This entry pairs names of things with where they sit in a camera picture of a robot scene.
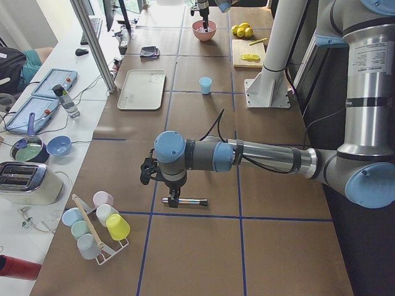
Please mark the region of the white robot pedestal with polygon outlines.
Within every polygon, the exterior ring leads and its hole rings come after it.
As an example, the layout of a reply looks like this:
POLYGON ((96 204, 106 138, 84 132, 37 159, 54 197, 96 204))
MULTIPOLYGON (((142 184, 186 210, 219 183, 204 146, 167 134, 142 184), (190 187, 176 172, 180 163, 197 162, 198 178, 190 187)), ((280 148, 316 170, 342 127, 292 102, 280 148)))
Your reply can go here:
POLYGON ((289 108, 285 70, 307 7, 306 0, 280 0, 273 20, 261 72, 246 79, 248 108, 289 108))

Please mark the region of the yellow lemon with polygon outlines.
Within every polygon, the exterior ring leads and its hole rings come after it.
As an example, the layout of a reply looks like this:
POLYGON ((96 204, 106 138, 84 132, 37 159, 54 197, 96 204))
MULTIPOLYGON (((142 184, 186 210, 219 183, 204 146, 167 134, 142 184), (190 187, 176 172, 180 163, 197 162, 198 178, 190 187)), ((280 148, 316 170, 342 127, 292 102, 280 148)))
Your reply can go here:
POLYGON ((243 22, 238 25, 238 28, 241 28, 243 30, 245 30, 246 28, 250 28, 250 27, 251 27, 251 25, 247 22, 243 22))
POLYGON ((237 34, 237 31, 238 31, 238 28, 239 28, 239 26, 233 25, 232 28, 231 28, 231 32, 232 32, 234 35, 236 35, 236 34, 237 34))
POLYGON ((249 39, 253 36, 253 34, 254 34, 254 31, 251 27, 245 28, 245 30, 244 30, 244 37, 245 38, 249 39))

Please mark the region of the grey cup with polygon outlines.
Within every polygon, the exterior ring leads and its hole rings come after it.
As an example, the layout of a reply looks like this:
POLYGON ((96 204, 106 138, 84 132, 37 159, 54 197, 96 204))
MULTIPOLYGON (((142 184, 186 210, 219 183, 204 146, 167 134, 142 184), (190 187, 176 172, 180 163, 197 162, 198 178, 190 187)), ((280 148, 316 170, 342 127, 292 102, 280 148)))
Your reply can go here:
POLYGON ((82 235, 77 240, 77 247, 81 256, 86 260, 93 260, 101 253, 101 249, 90 233, 82 235))

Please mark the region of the dark pot with lid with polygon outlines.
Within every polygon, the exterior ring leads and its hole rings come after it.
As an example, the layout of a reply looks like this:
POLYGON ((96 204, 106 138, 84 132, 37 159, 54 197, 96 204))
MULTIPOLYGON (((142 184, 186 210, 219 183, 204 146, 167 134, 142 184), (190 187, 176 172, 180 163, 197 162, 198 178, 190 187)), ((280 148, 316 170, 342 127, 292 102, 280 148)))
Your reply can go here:
POLYGON ((18 140, 10 150, 10 156, 17 162, 45 163, 49 158, 44 141, 34 131, 35 113, 28 117, 27 135, 18 140))

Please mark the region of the white cup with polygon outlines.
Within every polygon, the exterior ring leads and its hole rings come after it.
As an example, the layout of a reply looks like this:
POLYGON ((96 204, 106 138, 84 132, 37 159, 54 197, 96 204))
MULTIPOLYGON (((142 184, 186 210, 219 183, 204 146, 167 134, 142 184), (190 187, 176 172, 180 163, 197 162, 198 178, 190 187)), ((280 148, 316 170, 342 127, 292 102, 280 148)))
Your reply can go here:
POLYGON ((107 203, 98 206, 98 208, 96 209, 96 216, 99 222, 101 223, 101 225, 105 228, 107 227, 106 221, 108 217, 110 217, 112 214, 115 213, 119 214, 119 211, 107 203))

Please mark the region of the black keyboard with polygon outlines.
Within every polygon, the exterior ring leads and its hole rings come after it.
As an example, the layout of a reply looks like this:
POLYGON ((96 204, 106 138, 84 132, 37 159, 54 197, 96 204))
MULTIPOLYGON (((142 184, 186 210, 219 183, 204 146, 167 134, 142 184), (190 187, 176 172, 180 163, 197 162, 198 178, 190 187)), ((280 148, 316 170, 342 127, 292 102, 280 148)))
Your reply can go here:
MULTIPOLYGON (((99 17, 89 17, 91 27, 93 29, 94 34, 96 35, 97 38, 99 38, 99 35, 101 33, 101 27, 102 27, 102 19, 99 17)), ((83 32, 80 40, 80 45, 88 45, 88 38, 85 32, 83 32)))

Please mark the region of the black computer mouse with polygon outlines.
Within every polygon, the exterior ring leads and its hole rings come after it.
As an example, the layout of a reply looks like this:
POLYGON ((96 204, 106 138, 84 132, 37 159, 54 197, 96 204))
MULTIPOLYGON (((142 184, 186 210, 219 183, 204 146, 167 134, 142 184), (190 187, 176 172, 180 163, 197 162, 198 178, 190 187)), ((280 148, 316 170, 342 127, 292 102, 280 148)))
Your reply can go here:
POLYGON ((87 55, 88 53, 89 53, 89 50, 87 50, 87 49, 77 48, 77 49, 75 50, 75 55, 76 55, 77 57, 87 55))

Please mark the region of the lemon slices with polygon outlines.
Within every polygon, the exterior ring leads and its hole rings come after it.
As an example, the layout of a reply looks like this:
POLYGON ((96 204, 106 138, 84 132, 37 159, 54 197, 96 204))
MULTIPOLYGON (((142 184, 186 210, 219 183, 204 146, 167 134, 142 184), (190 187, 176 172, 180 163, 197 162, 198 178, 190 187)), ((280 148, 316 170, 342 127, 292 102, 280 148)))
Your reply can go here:
POLYGON ((240 59, 248 62, 258 62, 260 56, 258 54, 241 54, 240 59))

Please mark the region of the light blue cup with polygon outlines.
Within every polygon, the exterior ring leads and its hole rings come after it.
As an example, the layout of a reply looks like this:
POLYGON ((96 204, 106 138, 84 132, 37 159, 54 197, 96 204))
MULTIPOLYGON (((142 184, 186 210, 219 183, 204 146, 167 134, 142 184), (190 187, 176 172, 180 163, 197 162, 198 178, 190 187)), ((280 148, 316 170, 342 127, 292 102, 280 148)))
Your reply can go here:
POLYGON ((200 90, 202 94, 209 94, 211 92, 212 79, 204 76, 199 79, 200 90))

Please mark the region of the yellow green knife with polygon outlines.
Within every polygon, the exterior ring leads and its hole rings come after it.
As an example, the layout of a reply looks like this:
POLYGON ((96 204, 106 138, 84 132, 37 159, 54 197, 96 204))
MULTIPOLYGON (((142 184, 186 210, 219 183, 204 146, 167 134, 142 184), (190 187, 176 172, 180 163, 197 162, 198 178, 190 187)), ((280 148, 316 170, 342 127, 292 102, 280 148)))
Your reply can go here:
POLYGON ((266 40, 268 40, 268 38, 262 38, 262 39, 254 40, 254 41, 249 43, 249 46, 253 46, 255 44, 263 43, 266 40))

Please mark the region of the yellow cup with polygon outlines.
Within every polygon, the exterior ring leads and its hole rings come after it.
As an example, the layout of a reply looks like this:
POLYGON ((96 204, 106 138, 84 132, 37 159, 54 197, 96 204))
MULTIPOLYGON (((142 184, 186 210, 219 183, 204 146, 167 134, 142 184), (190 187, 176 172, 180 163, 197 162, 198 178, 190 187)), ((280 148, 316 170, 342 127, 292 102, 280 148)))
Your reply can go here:
POLYGON ((128 222, 118 213, 107 217, 106 226, 111 238, 115 241, 126 239, 131 231, 128 222))

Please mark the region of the blue cup on rack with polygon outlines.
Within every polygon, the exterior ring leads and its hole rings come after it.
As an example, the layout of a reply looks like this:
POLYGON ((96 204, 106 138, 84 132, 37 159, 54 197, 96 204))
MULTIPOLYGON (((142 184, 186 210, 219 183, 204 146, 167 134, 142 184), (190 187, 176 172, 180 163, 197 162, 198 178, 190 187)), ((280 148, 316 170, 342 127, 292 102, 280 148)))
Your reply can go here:
POLYGON ((61 218, 64 225, 72 227, 72 225, 78 221, 83 221, 83 217, 78 207, 73 207, 66 210, 61 218))

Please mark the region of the folded grey purple cloth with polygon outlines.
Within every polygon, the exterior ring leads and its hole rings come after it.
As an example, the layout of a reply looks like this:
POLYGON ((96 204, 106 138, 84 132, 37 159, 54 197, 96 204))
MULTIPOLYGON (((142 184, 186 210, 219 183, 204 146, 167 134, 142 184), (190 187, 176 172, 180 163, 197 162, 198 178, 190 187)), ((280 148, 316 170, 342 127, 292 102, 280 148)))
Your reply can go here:
POLYGON ((139 56, 144 59, 156 59, 160 56, 160 50, 156 46, 144 46, 141 48, 139 56))

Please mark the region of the cream bear tray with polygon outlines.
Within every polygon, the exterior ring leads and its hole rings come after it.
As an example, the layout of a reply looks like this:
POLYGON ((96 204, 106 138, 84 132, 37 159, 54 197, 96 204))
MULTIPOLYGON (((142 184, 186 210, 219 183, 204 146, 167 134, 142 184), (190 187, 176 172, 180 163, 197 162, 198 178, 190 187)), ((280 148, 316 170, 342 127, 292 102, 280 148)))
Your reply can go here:
POLYGON ((134 69, 127 72, 117 102, 120 110, 158 110, 162 105, 165 70, 134 69))

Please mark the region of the steel muddler black tip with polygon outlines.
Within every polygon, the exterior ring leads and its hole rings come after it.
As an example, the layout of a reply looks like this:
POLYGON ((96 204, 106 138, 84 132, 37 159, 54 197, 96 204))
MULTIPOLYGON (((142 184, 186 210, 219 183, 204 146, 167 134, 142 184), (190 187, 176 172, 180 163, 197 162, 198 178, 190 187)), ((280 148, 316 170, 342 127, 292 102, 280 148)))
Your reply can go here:
MULTIPOLYGON (((163 204, 168 205, 168 197, 162 199, 163 204)), ((178 199, 178 205, 198 205, 198 206, 208 206, 207 199, 178 199)))

